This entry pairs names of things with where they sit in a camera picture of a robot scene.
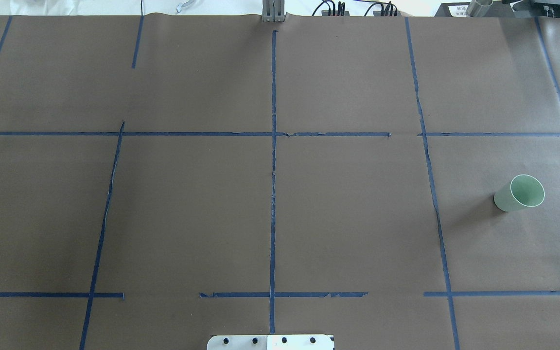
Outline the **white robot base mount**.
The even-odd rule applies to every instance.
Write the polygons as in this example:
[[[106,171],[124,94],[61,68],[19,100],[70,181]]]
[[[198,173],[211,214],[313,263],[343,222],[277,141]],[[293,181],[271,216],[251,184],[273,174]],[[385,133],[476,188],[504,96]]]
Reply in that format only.
[[[334,350],[332,335],[261,334],[212,336],[207,350]]]

